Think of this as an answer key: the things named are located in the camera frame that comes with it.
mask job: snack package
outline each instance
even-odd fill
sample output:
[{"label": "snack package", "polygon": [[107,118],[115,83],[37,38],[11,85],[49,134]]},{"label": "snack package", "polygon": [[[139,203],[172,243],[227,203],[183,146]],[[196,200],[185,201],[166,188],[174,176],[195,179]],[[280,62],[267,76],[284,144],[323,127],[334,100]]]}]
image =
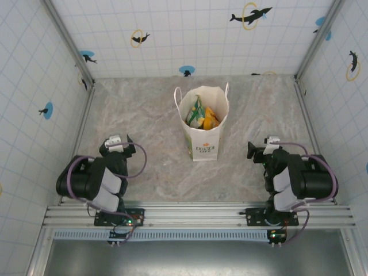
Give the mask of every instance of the snack package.
[{"label": "snack package", "polygon": [[204,120],[204,123],[203,123],[203,129],[205,131],[209,131],[209,130],[217,127],[218,125],[220,125],[220,122],[216,118],[215,113],[208,106],[206,108],[206,112],[205,112],[205,120]]},{"label": "snack package", "polygon": [[186,123],[191,128],[202,128],[205,120],[205,110],[202,106],[201,97],[197,95],[197,100],[189,112]]}]

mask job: bag handle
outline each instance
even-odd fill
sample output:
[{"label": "bag handle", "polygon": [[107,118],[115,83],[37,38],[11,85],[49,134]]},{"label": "bag handle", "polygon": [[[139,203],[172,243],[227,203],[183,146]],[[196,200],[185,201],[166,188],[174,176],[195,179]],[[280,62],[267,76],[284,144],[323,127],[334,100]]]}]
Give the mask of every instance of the bag handle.
[{"label": "bag handle", "polygon": [[225,97],[226,97],[226,99],[228,98],[228,92],[229,92],[229,83],[226,84],[226,88],[225,88]]},{"label": "bag handle", "polygon": [[178,109],[178,111],[179,111],[179,114],[180,114],[180,110],[179,110],[179,106],[178,106],[178,101],[177,101],[177,90],[179,89],[179,91],[180,91],[180,101],[182,101],[183,100],[183,98],[182,98],[182,90],[180,89],[180,87],[177,87],[177,88],[175,88],[175,90],[174,90],[174,101],[175,101],[175,105],[177,106],[177,109]]}]

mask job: white paper bag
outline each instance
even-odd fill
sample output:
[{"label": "white paper bag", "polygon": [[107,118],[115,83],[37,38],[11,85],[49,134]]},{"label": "white paper bag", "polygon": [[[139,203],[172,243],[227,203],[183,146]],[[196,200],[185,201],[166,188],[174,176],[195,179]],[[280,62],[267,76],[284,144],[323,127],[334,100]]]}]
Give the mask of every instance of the white paper bag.
[{"label": "white paper bag", "polygon": [[[180,91],[181,102],[179,105],[177,103],[177,90]],[[229,83],[226,84],[225,92],[219,87],[201,86],[190,90],[182,98],[181,89],[179,87],[175,89],[174,100],[179,111],[189,154],[193,161],[217,160],[218,148],[221,144],[224,125],[229,113],[228,91]],[[191,128],[185,123],[189,111],[191,111],[197,100],[197,95],[201,97],[204,108],[209,106],[214,111],[220,122],[218,127],[205,131]]]}]

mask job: marble floor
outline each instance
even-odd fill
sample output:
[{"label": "marble floor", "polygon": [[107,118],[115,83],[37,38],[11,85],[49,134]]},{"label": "marble floor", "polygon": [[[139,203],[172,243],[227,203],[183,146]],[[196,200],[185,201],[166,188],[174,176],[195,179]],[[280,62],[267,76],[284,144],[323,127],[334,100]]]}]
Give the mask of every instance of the marble floor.
[{"label": "marble floor", "polygon": [[[185,93],[201,85],[229,82],[230,110],[217,161],[193,162],[174,104],[179,86]],[[83,131],[79,154],[98,156],[113,134],[141,144],[148,154],[144,172],[129,179],[125,200],[264,201],[262,166],[247,159],[247,142],[262,145],[269,135],[312,145],[294,90],[284,75],[100,79]],[[296,147],[286,147],[300,152]],[[143,164],[143,153],[128,159],[130,175]]]}]

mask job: green snack bag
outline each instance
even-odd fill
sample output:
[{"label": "green snack bag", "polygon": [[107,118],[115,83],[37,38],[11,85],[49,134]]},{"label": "green snack bag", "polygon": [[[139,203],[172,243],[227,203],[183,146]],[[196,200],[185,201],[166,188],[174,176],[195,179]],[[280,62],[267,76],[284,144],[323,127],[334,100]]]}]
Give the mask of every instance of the green snack bag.
[{"label": "green snack bag", "polygon": [[196,103],[189,112],[186,123],[191,128],[202,128],[205,121],[205,109],[202,106],[201,97],[197,95]]}]

